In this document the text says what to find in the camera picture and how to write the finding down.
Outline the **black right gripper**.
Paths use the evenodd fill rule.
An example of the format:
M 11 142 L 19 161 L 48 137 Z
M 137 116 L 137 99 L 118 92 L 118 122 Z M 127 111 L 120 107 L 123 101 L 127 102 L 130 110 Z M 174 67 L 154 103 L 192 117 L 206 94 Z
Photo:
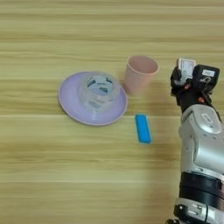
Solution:
M 171 94 L 176 97 L 177 105 L 180 106 L 182 113 L 197 104 L 212 107 L 212 101 L 208 95 L 193 88 L 191 84 L 184 85 L 181 77 L 181 71 L 175 66 L 171 73 Z

